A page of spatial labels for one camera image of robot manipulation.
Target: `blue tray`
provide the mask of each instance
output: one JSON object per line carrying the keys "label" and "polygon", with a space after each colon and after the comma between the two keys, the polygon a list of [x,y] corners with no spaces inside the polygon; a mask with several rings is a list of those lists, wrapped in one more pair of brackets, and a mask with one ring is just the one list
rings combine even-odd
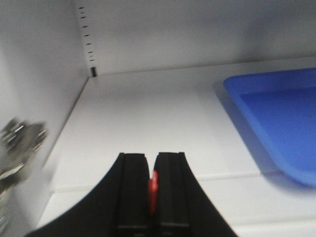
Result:
{"label": "blue tray", "polygon": [[235,76],[224,86],[279,169],[316,186],[316,68]]}

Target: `red part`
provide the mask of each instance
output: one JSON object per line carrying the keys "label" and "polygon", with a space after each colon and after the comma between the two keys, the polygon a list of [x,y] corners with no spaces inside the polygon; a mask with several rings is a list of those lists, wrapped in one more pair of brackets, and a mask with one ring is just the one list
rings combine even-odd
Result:
{"label": "red part", "polygon": [[150,215],[154,215],[157,209],[158,189],[158,172],[154,170],[153,177],[148,182],[148,203]]}

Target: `black plastic object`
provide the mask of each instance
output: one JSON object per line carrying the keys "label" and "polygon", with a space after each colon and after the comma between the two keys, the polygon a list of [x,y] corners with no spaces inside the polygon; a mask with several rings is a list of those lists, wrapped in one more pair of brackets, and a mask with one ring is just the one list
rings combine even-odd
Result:
{"label": "black plastic object", "polygon": [[134,224],[143,229],[149,220],[144,209],[147,208],[144,202],[148,178],[144,155],[121,153],[107,175],[82,201],[26,237],[114,237],[122,236],[120,234]]}
{"label": "black plastic object", "polygon": [[90,71],[91,71],[91,76],[92,76],[93,78],[95,78],[95,77],[98,76],[97,68],[96,68],[96,67],[91,67],[91,68],[90,68]]}
{"label": "black plastic object", "polygon": [[125,156],[127,158],[121,177],[117,234],[119,237],[149,237],[148,164],[144,155]]}
{"label": "black plastic object", "polygon": [[190,222],[179,154],[160,153],[154,170],[158,172],[158,204],[154,216],[156,236],[190,237]]}
{"label": "black plastic object", "polygon": [[159,153],[154,173],[153,215],[145,156],[121,153],[82,201],[26,237],[237,237],[198,184],[184,153]]}

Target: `shelf surface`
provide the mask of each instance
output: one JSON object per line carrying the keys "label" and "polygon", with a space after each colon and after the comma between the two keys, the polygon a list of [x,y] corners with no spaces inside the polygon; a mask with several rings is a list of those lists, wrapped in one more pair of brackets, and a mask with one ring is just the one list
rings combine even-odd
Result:
{"label": "shelf surface", "polygon": [[39,226],[83,198],[120,152],[145,153],[150,170],[158,152],[185,152],[202,188],[239,236],[277,236],[281,230],[292,236],[299,230],[293,223],[305,223],[304,236],[312,236],[316,190],[278,171],[222,82],[315,62],[302,58],[90,79],[45,166],[54,170],[55,193]]}

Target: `white metal panel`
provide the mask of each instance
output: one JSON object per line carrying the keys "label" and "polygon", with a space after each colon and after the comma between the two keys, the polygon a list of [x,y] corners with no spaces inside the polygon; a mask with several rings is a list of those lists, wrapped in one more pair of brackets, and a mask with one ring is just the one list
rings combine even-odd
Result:
{"label": "white metal panel", "polygon": [[76,2],[99,74],[316,54],[314,0]]}
{"label": "white metal panel", "polygon": [[190,163],[196,175],[259,172],[206,86],[211,74],[199,68],[91,79],[50,156],[59,162],[54,187],[97,183],[119,152],[146,153],[151,169],[159,151],[184,151],[189,162],[203,161]]}
{"label": "white metal panel", "polygon": [[316,189],[282,174],[201,180],[200,184],[231,225],[316,220]]}
{"label": "white metal panel", "polygon": [[5,91],[1,96],[9,94],[1,109],[14,105],[14,99],[19,104],[12,113],[6,111],[1,123],[17,115],[31,122],[45,121],[49,130],[33,176],[17,189],[17,199],[35,226],[50,192],[49,174],[41,168],[87,78],[87,70],[71,1],[2,0],[0,16],[0,57],[6,59],[1,65],[6,72],[1,72],[0,81],[10,83],[0,89]]}
{"label": "white metal panel", "polygon": [[314,237],[316,219],[233,226],[239,237]]}

